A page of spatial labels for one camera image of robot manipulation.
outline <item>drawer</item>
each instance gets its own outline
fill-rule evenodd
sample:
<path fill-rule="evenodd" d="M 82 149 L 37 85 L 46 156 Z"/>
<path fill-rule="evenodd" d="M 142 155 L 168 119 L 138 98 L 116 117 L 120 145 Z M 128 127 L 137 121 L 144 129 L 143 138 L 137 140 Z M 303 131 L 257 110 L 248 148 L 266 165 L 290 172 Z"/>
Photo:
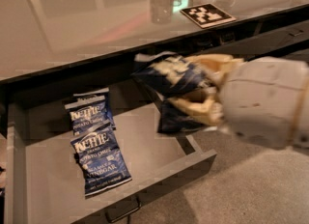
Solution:
<path fill-rule="evenodd" d="M 306 40 L 309 40 L 309 20 L 265 32 L 249 39 L 223 44 L 199 52 L 199 54 L 225 53 L 250 59 Z"/>
<path fill-rule="evenodd" d="M 157 102 L 132 79 L 109 86 L 117 137 L 132 181 L 84 196 L 70 145 L 66 98 L 9 105 L 5 223 L 108 223 L 207 174 L 216 152 L 191 135 L 156 132 Z"/>

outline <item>blue chip bag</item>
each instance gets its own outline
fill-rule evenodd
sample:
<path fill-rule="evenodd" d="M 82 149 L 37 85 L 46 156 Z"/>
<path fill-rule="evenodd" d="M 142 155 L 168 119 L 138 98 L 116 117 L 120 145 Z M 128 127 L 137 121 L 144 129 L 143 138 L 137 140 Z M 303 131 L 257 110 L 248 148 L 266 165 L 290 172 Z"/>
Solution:
<path fill-rule="evenodd" d="M 85 178 L 85 195 L 131 181 L 110 121 L 92 126 L 71 140 Z"/>
<path fill-rule="evenodd" d="M 82 93 L 82 94 L 74 94 L 73 96 L 76 98 L 77 101 L 104 96 L 105 97 L 105 109 L 104 110 L 106 111 L 106 116 L 109 119 L 110 124 L 112 125 L 113 129 L 116 129 L 116 125 L 115 125 L 113 115 L 112 115 L 112 110 L 109 104 L 109 88 L 98 89 L 95 91 Z"/>
<path fill-rule="evenodd" d="M 165 97 L 182 95 L 205 86 L 205 72 L 176 53 L 137 54 L 134 61 L 133 76 Z"/>
<path fill-rule="evenodd" d="M 80 135 L 93 125 L 108 120 L 105 105 L 105 96 L 87 98 L 66 104 L 65 108 L 70 113 L 73 134 Z"/>
<path fill-rule="evenodd" d="M 160 109 L 161 116 L 157 129 L 158 133 L 196 131 L 205 127 L 205 125 L 176 108 L 166 98 L 163 100 Z"/>

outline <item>glossy desk surface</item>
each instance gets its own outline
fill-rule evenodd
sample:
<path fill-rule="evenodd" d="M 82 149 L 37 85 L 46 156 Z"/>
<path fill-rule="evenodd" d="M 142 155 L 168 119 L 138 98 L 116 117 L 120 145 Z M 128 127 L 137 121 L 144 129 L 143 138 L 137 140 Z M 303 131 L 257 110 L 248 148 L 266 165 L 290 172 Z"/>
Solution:
<path fill-rule="evenodd" d="M 0 0 L 0 80 L 199 32 L 180 9 L 205 3 L 242 21 L 309 0 Z"/>

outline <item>kettle logo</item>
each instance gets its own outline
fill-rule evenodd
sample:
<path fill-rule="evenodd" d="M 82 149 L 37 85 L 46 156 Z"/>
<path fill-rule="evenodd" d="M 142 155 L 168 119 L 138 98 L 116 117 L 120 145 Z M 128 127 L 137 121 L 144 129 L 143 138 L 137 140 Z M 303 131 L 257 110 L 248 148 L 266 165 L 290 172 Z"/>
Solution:
<path fill-rule="evenodd" d="M 99 106 L 88 106 L 85 108 L 81 108 L 75 112 L 70 112 L 71 119 L 77 120 L 80 118 L 84 118 L 85 120 L 89 120 L 91 117 L 99 113 Z"/>
<path fill-rule="evenodd" d="M 96 133 L 92 132 L 85 136 L 80 142 L 74 144 L 74 147 L 78 153 L 81 153 L 87 149 L 103 145 L 109 141 L 109 137 L 105 132 Z"/>
<path fill-rule="evenodd" d="M 159 71 L 160 74 L 166 75 L 166 79 L 172 84 L 174 87 L 185 75 L 185 73 L 189 70 L 189 62 L 181 60 L 180 57 L 169 57 L 159 63 L 151 64 L 151 67 L 155 70 Z"/>

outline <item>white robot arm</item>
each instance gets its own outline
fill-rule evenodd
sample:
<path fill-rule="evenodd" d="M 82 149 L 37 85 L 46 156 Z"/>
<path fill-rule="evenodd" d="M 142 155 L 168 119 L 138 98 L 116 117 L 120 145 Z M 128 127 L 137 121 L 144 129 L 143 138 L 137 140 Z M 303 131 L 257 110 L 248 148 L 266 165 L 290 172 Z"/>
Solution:
<path fill-rule="evenodd" d="M 229 55 L 187 59 L 206 69 L 217 93 L 200 102 L 190 95 L 170 98 L 183 112 L 210 126 L 225 122 L 241 140 L 277 149 L 292 144 L 309 148 L 305 62 L 264 57 L 243 63 Z"/>
<path fill-rule="evenodd" d="M 237 136 L 272 148 L 309 147 L 309 68 L 264 57 L 231 71 L 221 89 L 225 120 Z"/>

